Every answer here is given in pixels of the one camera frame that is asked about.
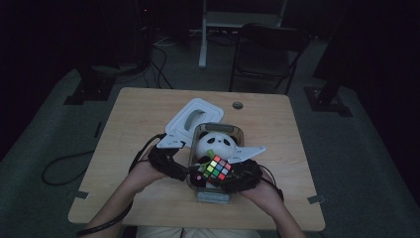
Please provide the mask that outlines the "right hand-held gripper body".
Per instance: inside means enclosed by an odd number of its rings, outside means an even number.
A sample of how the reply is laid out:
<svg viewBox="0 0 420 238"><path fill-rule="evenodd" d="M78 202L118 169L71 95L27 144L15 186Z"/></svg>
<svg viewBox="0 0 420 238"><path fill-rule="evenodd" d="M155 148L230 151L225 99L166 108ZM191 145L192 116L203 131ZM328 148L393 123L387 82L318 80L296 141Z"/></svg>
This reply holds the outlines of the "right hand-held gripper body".
<svg viewBox="0 0 420 238"><path fill-rule="evenodd" d="M263 176L260 165L253 157L263 153L265 147L237 147L228 163L232 166L226 179L235 180L235 189L231 192L239 192L255 188Z"/></svg>

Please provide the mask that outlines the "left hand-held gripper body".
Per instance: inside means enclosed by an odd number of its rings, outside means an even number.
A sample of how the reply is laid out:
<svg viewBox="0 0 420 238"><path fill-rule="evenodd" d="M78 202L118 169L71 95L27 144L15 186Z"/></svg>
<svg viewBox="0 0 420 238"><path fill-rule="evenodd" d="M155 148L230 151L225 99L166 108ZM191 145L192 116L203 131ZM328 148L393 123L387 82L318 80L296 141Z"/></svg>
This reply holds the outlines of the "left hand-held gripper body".
<svg viewBox="0 0 420 238"><path fill-rule="evenodd" d="M179 164L173 158L178 151L179 148L159 148L158 145L153 145L148 154L148 160L158 172L172 179L185 181L189 174L188 168Z"/></svg>

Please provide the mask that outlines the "clear plastic storage box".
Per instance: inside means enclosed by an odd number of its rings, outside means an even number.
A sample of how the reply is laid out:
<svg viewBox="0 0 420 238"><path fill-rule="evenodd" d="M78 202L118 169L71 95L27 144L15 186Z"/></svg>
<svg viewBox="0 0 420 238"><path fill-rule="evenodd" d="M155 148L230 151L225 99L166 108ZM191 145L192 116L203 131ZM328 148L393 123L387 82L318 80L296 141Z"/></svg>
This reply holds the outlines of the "clear plastic storage box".
<svg viewBox="0 0 420 238"><path fill-rule="evenodd" d="M199 135L203 132L220 132L233 136L237 140L237 147L244 145L244 133L243 131L233 125L220 124L220 123L203 123L196 127L192 139L192 146L189 156L188 166L194 166L197 159L195 156L196 144L199 140ZM187 177L188 185L195 191L197 199L202 202L211 202L211 203L228 203L230 201L231 195L224 191L221 186L213 186L208 184L206 187L197 187L194 186L190 181L190 175Z"/></svg>

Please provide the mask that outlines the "colourful puzzle cube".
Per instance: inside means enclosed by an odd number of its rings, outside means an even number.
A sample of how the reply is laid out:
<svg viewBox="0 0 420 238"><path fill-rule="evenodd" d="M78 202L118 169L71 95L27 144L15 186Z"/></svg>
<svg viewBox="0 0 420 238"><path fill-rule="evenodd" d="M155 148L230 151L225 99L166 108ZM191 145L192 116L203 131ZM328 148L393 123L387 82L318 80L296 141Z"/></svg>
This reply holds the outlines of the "colourful puzzle cube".
<svg viewBox="0 0 420 238"><path fill-rule="evenodd" d="M215 156L202 167L202 174L207 182L217 186L227 178L231 168L232 166L228 162Z"/></svg>

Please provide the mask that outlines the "panda plush toy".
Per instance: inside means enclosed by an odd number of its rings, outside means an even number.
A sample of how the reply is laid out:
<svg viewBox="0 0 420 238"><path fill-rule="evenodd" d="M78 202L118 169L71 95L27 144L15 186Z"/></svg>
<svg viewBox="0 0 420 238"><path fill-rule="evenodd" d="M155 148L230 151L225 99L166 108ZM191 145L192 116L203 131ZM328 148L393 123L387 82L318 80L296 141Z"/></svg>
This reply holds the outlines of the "panda plush toy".
<svg viewBox="0 0 420 238"><path fill-rule="evenodd" d="M203 132L199 135L195 148L196 163L194 166L201 166L201 172L190 175L190 181L194 186L206 187L208 184L202 174L202 167L209 163L215 156L227 160L233 156L237 147L237 140L220 132Z"/></svg>

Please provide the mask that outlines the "white box lid grey handle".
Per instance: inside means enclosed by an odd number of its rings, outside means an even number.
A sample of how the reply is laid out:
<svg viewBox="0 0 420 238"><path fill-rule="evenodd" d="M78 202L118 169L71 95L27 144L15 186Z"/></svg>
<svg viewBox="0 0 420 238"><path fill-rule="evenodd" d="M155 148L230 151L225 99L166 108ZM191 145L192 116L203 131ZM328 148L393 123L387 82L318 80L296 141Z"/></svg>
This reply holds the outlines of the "white box lid grey handle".
<svg viewBox="0 0 420 238"><path fill-rule="evenodd" d="M157 146L161 149L190 148L198 125L218 123L223 117L222 108L201 98L193 98L165 126L165 136Z"/></svg>

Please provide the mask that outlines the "person's left hand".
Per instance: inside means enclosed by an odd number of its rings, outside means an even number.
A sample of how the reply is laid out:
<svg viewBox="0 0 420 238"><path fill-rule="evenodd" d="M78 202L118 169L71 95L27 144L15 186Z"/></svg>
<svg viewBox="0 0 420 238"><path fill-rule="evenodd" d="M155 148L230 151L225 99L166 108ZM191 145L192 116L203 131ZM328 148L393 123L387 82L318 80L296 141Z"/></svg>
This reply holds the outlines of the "person's left hand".
<svg viewBox="0 0 420 238"><path fill-rule="evenodd" d="M151 148L147 149L141 160L125 178L125 187L130 192L139 193L154 181L165 178L165 174L156 170L148 161L148 155L151 150Z"/></svg>

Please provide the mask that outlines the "person's right hand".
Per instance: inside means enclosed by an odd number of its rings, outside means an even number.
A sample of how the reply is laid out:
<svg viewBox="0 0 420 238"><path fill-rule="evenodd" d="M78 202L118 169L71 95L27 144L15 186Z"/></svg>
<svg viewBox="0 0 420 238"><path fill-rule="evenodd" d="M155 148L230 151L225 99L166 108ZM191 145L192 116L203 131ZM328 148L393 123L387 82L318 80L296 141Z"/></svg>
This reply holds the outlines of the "person's right hand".
<svg viewBox="0 0 420 238"><path fill-rule="evenodd" d="M277 190L271 185L271 179L266 172L262 172L262 179L255 188L241 191L240 195L271 217L277 217L283 213L284 204Z"/></svg>

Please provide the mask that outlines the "person's beige trousers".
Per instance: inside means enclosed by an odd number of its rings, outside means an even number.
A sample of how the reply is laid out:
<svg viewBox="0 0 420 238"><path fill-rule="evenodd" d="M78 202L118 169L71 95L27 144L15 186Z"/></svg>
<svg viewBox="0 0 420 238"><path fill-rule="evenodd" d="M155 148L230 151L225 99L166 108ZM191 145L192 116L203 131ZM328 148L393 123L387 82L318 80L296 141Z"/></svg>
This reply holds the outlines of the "person's beige trousers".
<svg viewBox="0 0 420 238"><path fill-rule="evenodd" d="M136 238L261 238L256 230L140 226Z"/></svg>

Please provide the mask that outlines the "black stand base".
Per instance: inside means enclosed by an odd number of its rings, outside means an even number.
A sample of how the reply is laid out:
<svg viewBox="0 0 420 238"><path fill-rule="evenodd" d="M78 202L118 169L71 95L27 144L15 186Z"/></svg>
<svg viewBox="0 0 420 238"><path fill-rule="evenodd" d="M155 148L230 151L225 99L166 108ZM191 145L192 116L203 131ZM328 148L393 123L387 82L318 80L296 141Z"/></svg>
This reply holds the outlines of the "black stand base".
<svg viewBox="0 0 420 238"><path fill-rule="evenodd" d="M338 91L340 80L328 80L323 87L305 86L304 92L313 111L335 112L342 117L352 117L348 106L341 100Z"/></svg>
<svg viewBox="0 0 420 238"><path fill-rule="evenodd" d="M91 66L79 65L76 68L80 81L72 95L68 95L64 105L82 105L85 101L107 101L115 77L101 76Z"/></svg>

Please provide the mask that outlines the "black folding chair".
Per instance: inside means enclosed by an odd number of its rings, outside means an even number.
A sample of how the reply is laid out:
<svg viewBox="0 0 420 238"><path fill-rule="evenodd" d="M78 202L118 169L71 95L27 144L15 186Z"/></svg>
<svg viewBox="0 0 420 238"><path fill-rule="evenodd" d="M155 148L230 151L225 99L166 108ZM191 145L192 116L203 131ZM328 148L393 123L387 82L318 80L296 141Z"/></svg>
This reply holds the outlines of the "black folding chair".
<svg viewBox="0 0 420 238"><path fill-rule="evenodd" d="M236 76L261 78L277 82L287 80L287 95L298 61L310 44L310 35L299 29L280 28L258 23L244 25L235 41L229 90Z"/></svg>

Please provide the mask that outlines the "dark equipment rack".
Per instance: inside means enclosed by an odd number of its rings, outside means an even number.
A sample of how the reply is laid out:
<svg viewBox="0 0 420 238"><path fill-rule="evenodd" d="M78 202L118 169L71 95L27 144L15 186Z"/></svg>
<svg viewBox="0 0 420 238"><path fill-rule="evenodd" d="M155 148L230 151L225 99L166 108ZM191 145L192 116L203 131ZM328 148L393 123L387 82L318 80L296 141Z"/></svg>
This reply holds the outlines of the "dark equipment rack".
<svg viewBox="0 0 420 238"><path fill-rule="evenodd" d="M117 58L123 62L148 64L152 53L151 28L144 18L143 2L121 0L121 3Z"/></svg>

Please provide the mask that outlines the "white metal stand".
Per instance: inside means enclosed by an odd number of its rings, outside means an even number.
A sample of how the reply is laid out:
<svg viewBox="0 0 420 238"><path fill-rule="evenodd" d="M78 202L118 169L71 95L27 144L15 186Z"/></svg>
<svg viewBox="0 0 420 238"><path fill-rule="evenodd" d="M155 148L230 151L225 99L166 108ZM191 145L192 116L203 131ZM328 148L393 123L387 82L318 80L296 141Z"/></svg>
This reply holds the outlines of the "white metal stand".
<svg viewBox="0 0 420 238"><path fill-rule="evenodd" d="M203 13L201 24L201 47L198 67L205 68L207 64L207 35L209 28L239 29L248 23L262 23L280 27L287 2L288 0L280 0L278 12L276 14L266 14L208 11L207 0L202 0Z"/></svg>

